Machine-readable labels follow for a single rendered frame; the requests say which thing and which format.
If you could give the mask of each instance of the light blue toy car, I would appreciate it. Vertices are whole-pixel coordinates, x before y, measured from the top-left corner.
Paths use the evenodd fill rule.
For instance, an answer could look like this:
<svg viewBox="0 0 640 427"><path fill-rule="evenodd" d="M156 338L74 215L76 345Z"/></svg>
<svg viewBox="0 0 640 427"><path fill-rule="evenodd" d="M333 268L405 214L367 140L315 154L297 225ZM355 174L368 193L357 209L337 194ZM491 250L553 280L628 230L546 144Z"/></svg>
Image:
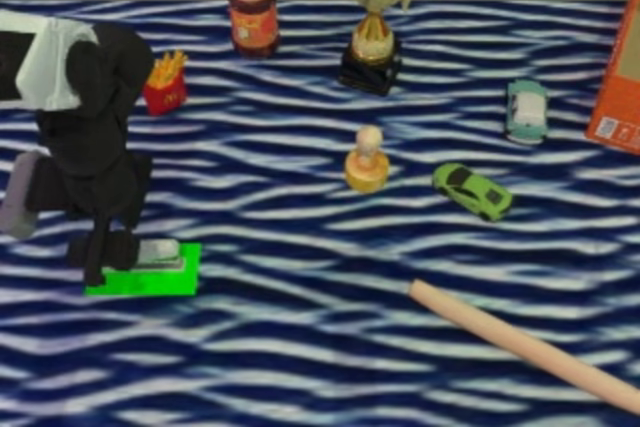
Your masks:
<svg viewBox="0 0 640 427"><path fill-rule="evenodd" d="M507 88L507 138L519 144L541 143L549 131L547 90L533 80L517 80Z"/></svg>

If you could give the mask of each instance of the french fries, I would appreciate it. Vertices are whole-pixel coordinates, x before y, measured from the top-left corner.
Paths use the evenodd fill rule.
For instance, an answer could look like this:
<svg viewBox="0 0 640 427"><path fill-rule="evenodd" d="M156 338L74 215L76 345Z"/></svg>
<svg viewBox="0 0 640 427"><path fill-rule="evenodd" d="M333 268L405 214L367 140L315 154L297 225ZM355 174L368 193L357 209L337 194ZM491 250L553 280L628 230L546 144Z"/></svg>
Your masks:
<svg viewBox="0 0 640 427"><path fill-rule="evenodd" d="M147 84L154 89L163 89L180 74L189 58L181 50L176 50L171 56L165 52L162 59L157 59Z"/></svg>

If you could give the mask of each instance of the green tray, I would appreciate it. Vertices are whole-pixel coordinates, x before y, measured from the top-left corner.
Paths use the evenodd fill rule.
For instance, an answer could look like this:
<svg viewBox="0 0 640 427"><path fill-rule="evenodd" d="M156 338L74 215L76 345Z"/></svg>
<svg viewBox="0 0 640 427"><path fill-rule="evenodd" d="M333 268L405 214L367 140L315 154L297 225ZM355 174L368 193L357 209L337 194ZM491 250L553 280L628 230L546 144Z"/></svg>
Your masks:
<svg viewBox="0 0 640 427"><path fill-rule="evenodd" d="M98 287L85 287L85 294L101 295L162 295L193 296L198 290L200 269L200 244L180 244L180 257L184 261L182 270L170 271L107 271L105 283Z"/></svg>

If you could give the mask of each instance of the jar label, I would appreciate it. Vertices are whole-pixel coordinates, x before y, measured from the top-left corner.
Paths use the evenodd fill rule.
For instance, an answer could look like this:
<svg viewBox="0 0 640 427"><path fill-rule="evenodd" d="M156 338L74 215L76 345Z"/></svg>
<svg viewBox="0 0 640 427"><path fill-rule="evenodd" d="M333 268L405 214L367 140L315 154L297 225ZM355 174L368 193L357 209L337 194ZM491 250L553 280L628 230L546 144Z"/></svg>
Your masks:
<svg viewBox="0 0 640 427"><path fill-rule="evenodd" d="M249 49L268 47L278 36L275 4L261 14L243 14L231 9L233 40Z"/></svg>

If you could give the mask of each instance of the toy car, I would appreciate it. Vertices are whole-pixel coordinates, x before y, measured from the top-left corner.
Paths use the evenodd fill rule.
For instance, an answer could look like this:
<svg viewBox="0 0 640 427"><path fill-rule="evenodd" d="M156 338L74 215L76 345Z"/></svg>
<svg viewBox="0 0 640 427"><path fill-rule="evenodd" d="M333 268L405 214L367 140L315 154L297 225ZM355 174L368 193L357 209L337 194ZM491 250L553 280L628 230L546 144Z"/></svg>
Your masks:
<svg viewBox="0 0 640 427"><path fill-rule="evenodd" d="M548 132L546 89L532 80L517 80L509 84L507 94L507 138L520 144L541 143Z"/></svg>
<svg viewBox="0 0 640 427"><path fill-rule="evenodd" d="M513 195L504 187L454 162L435 170L433 187L485 221L500 220L513 203Z"/></svg>

